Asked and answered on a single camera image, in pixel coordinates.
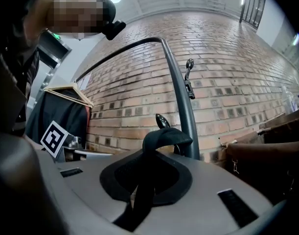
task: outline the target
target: black slot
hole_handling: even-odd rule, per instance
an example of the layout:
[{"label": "black slot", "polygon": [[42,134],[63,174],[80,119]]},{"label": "black slot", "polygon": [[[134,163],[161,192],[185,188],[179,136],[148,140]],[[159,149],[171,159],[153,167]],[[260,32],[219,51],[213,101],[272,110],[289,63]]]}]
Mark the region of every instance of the black slot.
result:
[{"label": "black slot", "polygon": [[60,171],[61,175],[66,178],[66,177],[69,177],[69,176],[73,176],[73,175],[76,175],[76,174],[79,174],[83,172],[80,168],[73,168],[73,169],[69,169],[69,170],[62,170]]},{"label": "black slot", "polygon": [[253,222],[258,216],[249,208],[246,203],[231,190],[218,192],[218,196],[228,208],[229,212],[237,222],[240,228]]}]

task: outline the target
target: person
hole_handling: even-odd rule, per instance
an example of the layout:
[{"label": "person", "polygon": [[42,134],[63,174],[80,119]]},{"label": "person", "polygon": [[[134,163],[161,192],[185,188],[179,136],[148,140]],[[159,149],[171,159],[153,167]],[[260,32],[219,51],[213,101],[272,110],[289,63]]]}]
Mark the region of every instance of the person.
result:
[{"label": "person", "polygon": [[3,0],[0,4],[0,131],[23,136],[39,67],[42,32],[93,35],[109,22],[109,0]]}]

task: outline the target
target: white wall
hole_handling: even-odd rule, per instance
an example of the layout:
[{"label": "white wall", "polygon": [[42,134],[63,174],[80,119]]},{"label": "white wall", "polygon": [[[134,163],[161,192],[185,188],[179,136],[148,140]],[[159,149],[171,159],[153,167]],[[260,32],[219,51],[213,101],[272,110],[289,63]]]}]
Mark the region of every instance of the white wall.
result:
[{"label": "white wall", "polygon": [[272,46],[278,36],[285,14],[275,0],[266,0],[257,35]]},{"label": "white wall", "polygon": [[83,62],[92,48],[104,37],[103,34],[95,35],[90,38],[82,39],[81,41],[66,36],[61,36],[61,40],[69,46],[72,51],[62,61],[57,68],[52,80],[51,86],[69,83],[72,80],[77,68]]}]

